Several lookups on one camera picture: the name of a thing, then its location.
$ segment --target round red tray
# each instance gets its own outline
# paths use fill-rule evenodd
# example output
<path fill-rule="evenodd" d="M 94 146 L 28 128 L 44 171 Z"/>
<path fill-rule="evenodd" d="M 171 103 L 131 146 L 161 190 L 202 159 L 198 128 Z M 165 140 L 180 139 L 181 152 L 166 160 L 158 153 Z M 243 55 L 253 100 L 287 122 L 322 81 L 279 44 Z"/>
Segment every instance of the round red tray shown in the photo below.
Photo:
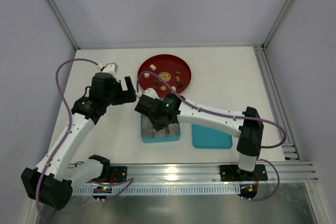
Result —
<path fill-rule="evenodd" d="M 156 66 L 156 70 L 153 71 L 150 65 Z M 159 75 L 164 79 L 170 86 L 175 86 L 178 94 L 182 93 L 190 84 L 191 81 L 191 70 L 188 64 L 174 55 L 156 55 L 147 59 L 139 68 L 138 76 L 143 71 L 151 71 Z M 176 76 L 180 78 L 182 87 L 178 87 L 178 82 Z M 145 90 L 147 88 L 154 88 L 160 98 L 164 98 L 166 94 L 171 93 L 167 88 L 165 91 L 161 90 L 161 86 L 164 84 L 158 81 L 154 76 L 149 76 L 148 78 L 142 77 L 140 80 L 140 87 Z"/>

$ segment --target food item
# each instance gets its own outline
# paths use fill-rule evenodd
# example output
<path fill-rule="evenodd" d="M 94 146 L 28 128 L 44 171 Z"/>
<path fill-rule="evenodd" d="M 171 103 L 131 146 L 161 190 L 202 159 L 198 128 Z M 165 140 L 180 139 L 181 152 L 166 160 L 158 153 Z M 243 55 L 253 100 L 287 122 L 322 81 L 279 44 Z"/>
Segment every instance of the food item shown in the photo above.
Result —
<path fill-rule="evenodd" d="M 151 64 L 149 67 L 150 67 L 153 71 L 156 70 L 156 66 L 154 66 L 153 64 Z"/>

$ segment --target gray floor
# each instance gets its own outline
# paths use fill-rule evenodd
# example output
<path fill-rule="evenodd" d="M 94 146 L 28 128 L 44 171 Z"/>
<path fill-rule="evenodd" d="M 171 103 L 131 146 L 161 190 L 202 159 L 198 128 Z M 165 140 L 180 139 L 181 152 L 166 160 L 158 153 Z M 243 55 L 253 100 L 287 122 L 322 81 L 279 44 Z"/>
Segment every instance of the gray floor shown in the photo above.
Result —
<path fill-rule="evenodd" d="M 275 184 L 259 185 L 258 197 L 274 190 Z M 76 197 L 64 209 L 74 210 L 91 198 Z M 65 215 L 57 213 L 42 223 L 317 223 L 304 184 L 282 184 L 278 193 L 262 202 L 246 202 L 236 195 L 120 197 L 106 203 L 91 203 Z"/>

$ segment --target table surface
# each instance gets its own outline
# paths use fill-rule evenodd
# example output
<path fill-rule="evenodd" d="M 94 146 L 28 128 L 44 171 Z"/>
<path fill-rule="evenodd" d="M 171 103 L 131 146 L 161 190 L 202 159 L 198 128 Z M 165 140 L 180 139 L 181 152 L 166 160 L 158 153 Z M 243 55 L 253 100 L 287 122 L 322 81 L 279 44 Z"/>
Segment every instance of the table surface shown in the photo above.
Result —
<path fill-rule="evenodd" d="M 99 49 L 78 50 L 75 58 L 92 59 L 104 64 L 116 62 L 118 75 L 131 76 L 133 85 L 141 63 L 159 54 L 172 54 L 184 59 L 191 68 L 192 81 L 183 95 L 199 104 L 220 109 L 243 111 L 255 107 L 264 119 L 274 120 L 262 82 L 253 47 L 214 48 L 150 48 L 150 49 Z M 91 84 L 98 72 L 88 62 L 76 61 L 65 90 L 72 107 L 85 86 Z M 97 154 L 117 164 L 149 163 L 230 163 L 238 161 L 237 138 L 229 150 L 196 149 L 192 145 L 191 125 L 181 124 L 181 139 L 177 142 L 145 144 L 140 138 L 140 116 L 134 111 L 136 103 L 110 106 L 93 130 L 83 140 L 72 163 L 85 161 Z M 67 113 L 61 106 L 57 117 L 52 146 L 67 124 Z M 266 125 L 263 145 L 280 141 L 275 127 Z M 284 161 L 282 148 L 262 150 L 260 158 Z"/>

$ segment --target gray wall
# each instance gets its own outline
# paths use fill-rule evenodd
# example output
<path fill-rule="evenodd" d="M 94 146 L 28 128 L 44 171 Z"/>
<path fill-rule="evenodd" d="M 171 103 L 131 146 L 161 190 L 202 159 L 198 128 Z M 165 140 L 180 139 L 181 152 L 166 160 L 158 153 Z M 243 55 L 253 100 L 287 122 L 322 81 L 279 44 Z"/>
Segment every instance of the gray wall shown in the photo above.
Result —
<path fill-rule="evenodd" d="M 284 0 L 55 0 L 88 47 L 261 44 Z"/>
<path fill-rule="evenodd" d="M 336 211 L 336 0 L 296 0 L 267 52 L 304 158 Z"/>
<path fill-rule="evenodd" d="M 20 175 L 47 151 L 60 106 L 55 71 L 75 51 L 45 0 L 0 4 L 0 218 L 18 223 L 28 199 Z"/>

